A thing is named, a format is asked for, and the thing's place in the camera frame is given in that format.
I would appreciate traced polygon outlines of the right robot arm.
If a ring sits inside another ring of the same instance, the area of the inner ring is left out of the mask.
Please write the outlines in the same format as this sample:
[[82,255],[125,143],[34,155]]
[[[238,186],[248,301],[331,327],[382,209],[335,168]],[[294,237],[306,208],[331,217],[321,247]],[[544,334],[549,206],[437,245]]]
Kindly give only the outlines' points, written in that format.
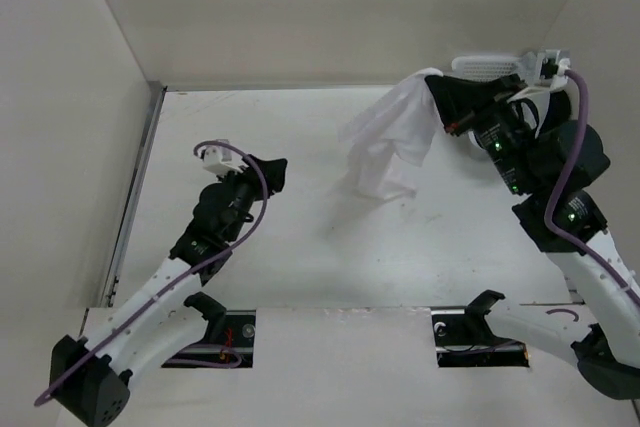
[[498,339],[532,345],[576,368],[599,393],[615,400],[639,396],[639,284],[617,252],[607,220],[588,187],[610,165],[589,125],[589,92],[574,70],[561,75],[578,88],[576,119],[545,129],[520,111],[529,103],[517,75],[477,82],[429,75],[446,133],[472,133],[511,193],[521,228],[569,279],[594,316],[584,324],[531,312],[487,290],[464,309],[471,352]]

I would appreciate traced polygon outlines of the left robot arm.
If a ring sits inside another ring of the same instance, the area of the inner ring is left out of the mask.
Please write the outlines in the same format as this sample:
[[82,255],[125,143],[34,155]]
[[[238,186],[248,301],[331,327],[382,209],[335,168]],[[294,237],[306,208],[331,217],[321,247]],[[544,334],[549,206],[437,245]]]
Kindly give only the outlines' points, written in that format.
[[252,206],[283,190],[288,162],[246,155],[235,166],[212,145],[199,156],[216,179],[156,272],[98,328],[65,336],[52,350],[44,396],[85,426],[110,425],[145,374],[179,363],[178,353],[196,342],[223,337],[226,309],[203,289],[262,221]]

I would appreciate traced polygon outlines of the white tank top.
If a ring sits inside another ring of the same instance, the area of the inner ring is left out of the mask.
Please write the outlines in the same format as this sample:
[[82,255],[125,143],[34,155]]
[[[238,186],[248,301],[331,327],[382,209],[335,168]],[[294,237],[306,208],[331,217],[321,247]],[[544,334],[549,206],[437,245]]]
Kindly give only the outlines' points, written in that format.
[[379,201],[416,194],[412,167],[420,167],[441,125],[427,86],[436,68],[419,70],[403,79],[338,132],[351,145],[347,181],[357,194]]

